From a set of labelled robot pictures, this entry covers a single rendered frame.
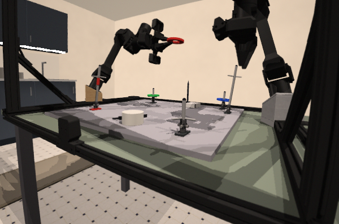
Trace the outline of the beige cylinder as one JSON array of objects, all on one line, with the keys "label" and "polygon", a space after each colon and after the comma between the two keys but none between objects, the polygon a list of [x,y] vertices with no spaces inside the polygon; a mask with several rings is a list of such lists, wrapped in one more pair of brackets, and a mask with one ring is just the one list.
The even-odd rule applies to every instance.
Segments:
[{"label": "beige cylinder", "polygon": [[144,111],[125,110],[122,111],[122,124],[125,126],[139,126],[144,123]]}]

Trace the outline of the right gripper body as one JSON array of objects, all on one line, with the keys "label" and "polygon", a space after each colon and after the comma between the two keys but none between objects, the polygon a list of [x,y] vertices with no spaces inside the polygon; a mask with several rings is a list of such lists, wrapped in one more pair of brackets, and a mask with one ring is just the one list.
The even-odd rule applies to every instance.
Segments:
[{"label": "right gripper body", "polygon": [[[257,32],[257,5],[254,3],[244,3],[238,5],[232,10],[232,14],[236,15],[236,18],[230,19],[226,23],[226,33],[239,34]],[[250,17],[246,17],[250,16]],[[234,31],[236,30],[236,31]],[[256,33],[255,32],[255,33]]]}]

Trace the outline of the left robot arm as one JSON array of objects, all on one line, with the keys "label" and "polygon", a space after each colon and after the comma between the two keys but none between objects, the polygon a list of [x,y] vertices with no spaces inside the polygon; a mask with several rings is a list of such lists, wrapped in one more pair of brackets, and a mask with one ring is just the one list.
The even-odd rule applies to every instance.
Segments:
[{"label": "left robot arm", "polygon": [[[150,32],[151,32],[151,26],[147,23],[141,23],[136,35],[133,34],[133,32],[128,28],[119,29],[115,33],[114,45],[111,51],[109,52],[104,64],[101,65],[100,76],[103,76],[106,78],[100,77],[99,90],[102,84],[103,83],[106,84],[108,80],[110,79],[111,73],[112,73],[111,66],[122,46],[126,51],[128,51],[132,55],[137,54],[140,50],[143,50],[141,47],[151,49],[149,45],[149,37],[153,35],[151,35]],[[88,86],[96,90],[97,77],[93,77],[93,80]]]}]

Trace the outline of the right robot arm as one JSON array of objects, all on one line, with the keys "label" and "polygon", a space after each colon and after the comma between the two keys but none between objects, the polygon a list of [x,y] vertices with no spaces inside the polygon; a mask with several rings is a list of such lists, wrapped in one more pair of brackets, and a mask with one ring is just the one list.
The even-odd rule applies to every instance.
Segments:
[{"label": "right robot arm", "polygon": [[[265,84],[269,90],[270,97],[275,93],[292,93],[290,83],[293,83],[294,76],[291,67],[285,63],[284,59],[277,54],[275,43],[273,41],[272,33],[268,24],[268,16],[270,14],[268,0],[232,0],[234,1],[234,8],[244,3],[254,3],[257,5],[257,30],[260,41],[264,51],[265,59],[263,65],[263,77]],[[222,41],[228,37],[226,33],[226,23],[230,19],[223,20],[221,17],[214,19],[212,31],[218,41]],[[289,77],[286,77],[286,74]],[[281,77],[286,77],[278,79]],[[267,79],[268,78],[268,79]],[[278,79],[278,80],[274,80]],[[269,81],[268,81],[269,80]],[[274,80],[274,81],[270,81]]]}]

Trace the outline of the grey post with red foot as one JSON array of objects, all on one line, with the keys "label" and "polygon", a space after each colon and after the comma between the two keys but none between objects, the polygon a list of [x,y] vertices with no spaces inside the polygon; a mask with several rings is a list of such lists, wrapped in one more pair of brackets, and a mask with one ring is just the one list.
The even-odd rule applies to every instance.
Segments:
[{"label": "grey post with red foot", "polygon": [[[100,82],[100,76],[101,74],[101,65],[98,66],[98,75],[97,76],[92,76],[92,77],[97,77],[97,88],[96,88],[96,94],[95,94],[95,101],[94,101],[94,108],[90,109],[90,110],[99,110],[102,108],[99,108],[99,103],[98,103],[98,91],[99,91],[99,82]],[[106,78],[106,77],[102,77],[102,78]]]}]

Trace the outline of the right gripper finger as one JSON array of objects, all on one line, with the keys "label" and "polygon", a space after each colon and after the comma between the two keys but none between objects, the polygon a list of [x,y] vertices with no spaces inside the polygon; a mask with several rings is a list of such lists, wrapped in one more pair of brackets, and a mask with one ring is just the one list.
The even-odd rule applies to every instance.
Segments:
[{"label": "right gripper finger", "polygon": [[244,66],[246,58],[255,40],[256,33],[239,33],[228,35],[228,37],[235,44],[238,65]]},{"label": "right gripper finger", "polygon": [[250,60],[251,60],[251,57],[252,57],[252,55],[253,55],[253,53],[254,53],[256,47],[257,47],[257,45],[252,45],[252,47],[251,47],[251,49],[250,49],[250,51],[249,51],[249,54],[248,54],[248,56],[247,56],[247,59],[246,59],[246,61],[245,61],[245,64],[244,64],[244,66],[242,66],[242,69],[246,69],[246,68],[247,68],[247,65],[249,64],[249,62],[250,62]]}]

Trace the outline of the red ring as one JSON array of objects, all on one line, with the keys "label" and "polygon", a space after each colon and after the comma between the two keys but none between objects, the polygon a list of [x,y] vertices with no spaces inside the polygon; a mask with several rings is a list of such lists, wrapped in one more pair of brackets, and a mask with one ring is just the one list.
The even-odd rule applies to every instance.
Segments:
[{"label": "red ring", "polygon": [[173,42],[173,44],[183,44],[184,40],[178,37],[169,37],[167,42]]}]

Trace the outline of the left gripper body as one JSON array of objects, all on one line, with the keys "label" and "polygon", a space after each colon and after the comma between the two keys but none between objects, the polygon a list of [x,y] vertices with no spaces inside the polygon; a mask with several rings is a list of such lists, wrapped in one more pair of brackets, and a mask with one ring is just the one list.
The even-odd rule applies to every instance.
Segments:
[{"label": "left gripper body", "polygon": [[160,64],[161,57],[157,56],[159,51],[154,50],[154,44],[159,42],[159,39],[155,38],[155,32],[156,31],[162,32],[164,24],[159,19],[153,19],[151,28],[154,30],[154,35],[149,37],[149,45],[150,47],[152,46],[151,50],[153,50],[153,53],[149,53],[149,63]]}]

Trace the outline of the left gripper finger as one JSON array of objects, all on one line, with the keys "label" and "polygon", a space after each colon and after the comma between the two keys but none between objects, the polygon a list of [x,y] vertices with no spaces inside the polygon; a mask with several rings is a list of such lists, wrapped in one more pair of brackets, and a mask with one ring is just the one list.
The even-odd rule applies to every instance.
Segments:
[{"label": "left gripper finger", "polygon": [[168,46],[170,46],[171,44],[173,44],[173,42],[155,43],[154,50],[159,51],[159,52],[162,53],[163,50],[165,48],[167,48]]},{"label": "left gripper finger", "polygon": [[164,34],[156,31],[155,37],[161,41],[167,41],[168,37],[165,37]]}]

